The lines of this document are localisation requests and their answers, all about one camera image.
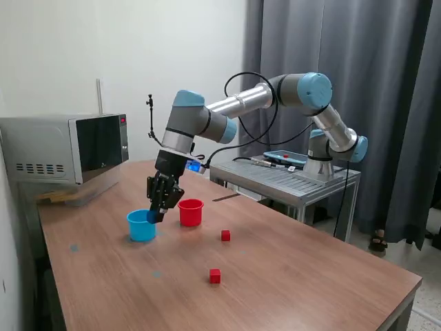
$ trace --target red cube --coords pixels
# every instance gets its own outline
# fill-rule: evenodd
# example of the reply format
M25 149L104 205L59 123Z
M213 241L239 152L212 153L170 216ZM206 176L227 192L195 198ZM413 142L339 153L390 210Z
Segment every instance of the red cube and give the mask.
M221 271L219 269L210 269L209 270L209 282L211 284L221 283Z
M232 238L232 235L229 232L229 230L222 230L222 232L220 233L220 239L222 241L230 241L231 238Z

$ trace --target table top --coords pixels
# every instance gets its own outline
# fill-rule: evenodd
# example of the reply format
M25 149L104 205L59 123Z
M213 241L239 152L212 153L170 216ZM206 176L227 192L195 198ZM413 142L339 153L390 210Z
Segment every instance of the table top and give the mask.
M154 173L152 161L124 163L86 206L39 206L69 331L377 330L421 283L246 197L213 201L232 191L190 171L180 186L204 201L202 225L181 228L174 208L155 239L130 242L126 214L148 208Z
M341 177L331 185L322 186L293 176L286 168L268 168L252 161L229 161L211 166L210 174L257 194L271 197L288 205L302 205L316 202L345 186L346 171L335 173ZM348 185L360 178L360 172L349 170Z

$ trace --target blue light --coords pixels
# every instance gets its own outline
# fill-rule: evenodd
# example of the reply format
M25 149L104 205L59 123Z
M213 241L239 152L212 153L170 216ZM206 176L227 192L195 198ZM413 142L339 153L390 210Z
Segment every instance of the blue light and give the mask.
M187 161L187 165L185 166L188 170L199 172L201 168L201 163L194 160Z

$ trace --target black cable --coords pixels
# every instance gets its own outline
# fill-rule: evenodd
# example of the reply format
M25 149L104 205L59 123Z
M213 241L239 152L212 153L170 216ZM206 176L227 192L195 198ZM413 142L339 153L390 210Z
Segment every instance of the black cable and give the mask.
M226 97L229 97L229 95L228 95L228 93L227 93L227 87L228 87L229 82L230 82L233 78L234 78L234 77L228 79L227 82L225 83L225 85L223 86L223 92L224 92L224 94L225 94ZM251 139L256 139L256 138L254 138L254 137L252 136L251 133L249 133L249 131L248 131L247 128L245 127L245 124L243 123L241 117L238 117L238 118L239 118L240 125L242 126L242 129L248 134L248 136L249 136ZM266 145L266 146L277 146L277 145L282 145L282 144L284 144L284 143L289 143L290 141L292 141L292 140L294 140L295 138L299 137L302 133L304 133L306 130L308 130L308 128L310 128L311 126L312 126L312 123L310 123L306 128L304 128L302 131L300 131L300 132L299 132L298 134L296 134L294 137L289 138L288 140L285 140L285 141L281 141L280 143L263 143L262 141L259 141L258 138L255 140L255 142L256 142L256 143L259 143L259 144L261 144L261 145Z
M235 157L233 159L233 161L237 161L237 160L248 160L248 161L251 161L251 159L249 157Z
M190 155L192 155L193 157L195 157L196 159L198 159L199 161L203 161L205 159L205 155L204 154L198 154L198 155L193 155L193 151L194 151L194 147L196 146L196 144L193 142L192 146L190 147Z
M346 181L345 181L345 188L343 189L342 202L340 203L340 209L338 210L338 214L337 214L336 227L334 228L334 237L336 236L336 233L337 233L338 220L340 219L340 214L341 214L341 212L342 212L343 203L345 202L345 193L346 193L347 179L348 179L348 178L349 178L349 161L348 161L347 164L346 164Z
M235 146L227 146L227 147L219 148L218 150L215 150L215 151L209 156L207 162L206 162L205 164L202 165L205 169L209 169L209 165L210 165L210 163L212 162L212 159L213 159L214 155L216 155L217 153L219 153L219 152L221 152L221 151L223 151L223 150L231 150L231 149L233 149L233 148L240 148L240 147L243 147L243 146L249 145L249 144L255 142L257 139L260 139L260 138L262 138L263 136L265 136L265 135L268 133L269 129L271 129L271 127L273 126L274 121L276 120L276 116L277 116L277 112L278 112L278 99L277 99L277 95L276 95L276 92L274 91L273 86L272 86L271 83L269 82L269 80L266 79L263 75L258 74L257 72L243 71L243 72L239 72L239 73L234 74L233 76L231 76L231 77L228 79L227 83L229 83L232 79L236 78L237 76L241 76L241 75L244 75L244 74L253 74L254 76L260 77L260 78L261 78L266 84L268 84L269 88L271 89L271 93L273 94L273 100L275 101L275 104L276 104L276 109L274 110L274 116L273 116L273 119L271 120L271 123L268 125L268 128L267 128L267 129L266 129L266 130L265 130L265 131L264 131L259 137L255 138L255 139L253 139L253 140L251 140L251 141L248 141L247 143L241 143L241 144L239 144L239 145L235 145Z

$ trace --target blue cup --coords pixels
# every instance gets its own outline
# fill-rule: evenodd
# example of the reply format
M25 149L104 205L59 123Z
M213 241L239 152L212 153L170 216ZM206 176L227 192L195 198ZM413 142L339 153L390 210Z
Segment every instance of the blue cup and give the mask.
M134 210L127 214L130 238L133 241L149 241L156 236L156 224L148 220L149 210Z

